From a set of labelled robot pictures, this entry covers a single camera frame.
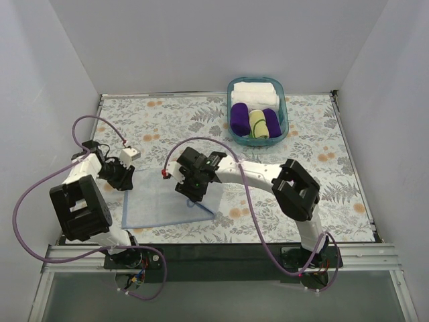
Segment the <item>blue towel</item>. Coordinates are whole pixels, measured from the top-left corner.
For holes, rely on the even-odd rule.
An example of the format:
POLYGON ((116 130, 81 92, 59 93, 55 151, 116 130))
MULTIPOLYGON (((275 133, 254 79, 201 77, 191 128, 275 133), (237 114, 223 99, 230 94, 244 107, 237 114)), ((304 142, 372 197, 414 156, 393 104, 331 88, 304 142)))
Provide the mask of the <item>blue towel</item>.
POLYGON ((133 189, 125 192, 123 229, 161 227, 213 220, 219 211, 223 185, 208 186, 203 201, 193 203, 175 191, 176 181, 164 180, 160 169, 137 170, 133 189))

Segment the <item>green patterned towel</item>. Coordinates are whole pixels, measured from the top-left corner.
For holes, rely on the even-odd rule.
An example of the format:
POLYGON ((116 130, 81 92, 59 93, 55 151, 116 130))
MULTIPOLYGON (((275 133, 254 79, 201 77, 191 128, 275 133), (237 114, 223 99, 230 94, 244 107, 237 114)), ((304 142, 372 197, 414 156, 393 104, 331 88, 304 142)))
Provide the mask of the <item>green patterned towel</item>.
POLYGON ((251 137, 254 139, 268 139, 269 132, 265 123, 265 116, 262 110, 252 110, 249 113, 249 124, 251 137))

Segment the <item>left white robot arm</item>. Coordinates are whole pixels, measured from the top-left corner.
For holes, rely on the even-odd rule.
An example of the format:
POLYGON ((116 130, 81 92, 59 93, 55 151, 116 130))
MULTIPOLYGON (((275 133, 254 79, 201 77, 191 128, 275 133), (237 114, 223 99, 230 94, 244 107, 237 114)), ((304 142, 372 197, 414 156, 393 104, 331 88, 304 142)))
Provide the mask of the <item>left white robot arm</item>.
POLYGON ((65 237, 98 244, 116 265, 127 268, 138 267, 143 253, 135 247, 137 241, 131 233, 113 225, 111 211, 96 179, 105 180, 119 192, 132 190, 133 161, 140 156, 140 151, 128 146, 118 157, 107 157, 100 143, 83 142, 82 152, 72 157, 77 165, 62 184, 50 189, 50 199, 65 237))

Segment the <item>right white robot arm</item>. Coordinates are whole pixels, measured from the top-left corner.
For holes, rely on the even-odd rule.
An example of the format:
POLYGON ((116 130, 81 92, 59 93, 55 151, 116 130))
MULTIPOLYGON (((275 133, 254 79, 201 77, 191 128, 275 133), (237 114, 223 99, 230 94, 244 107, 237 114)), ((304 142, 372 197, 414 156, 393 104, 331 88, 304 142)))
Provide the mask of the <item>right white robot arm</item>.
POLYGON ((238 161, 223 152, 205 156, 187 147, 177 160, 166 164, 164 177, 174 178, 176 191, 192 202, 203 200, 214 182, 272 193, 282 213, 296 222, 300 234, 301 246, 286 253, 286 268, 320 268, 328 258, 328 237, 318 214, 320 186, 296 160, 260 164, 238 161))

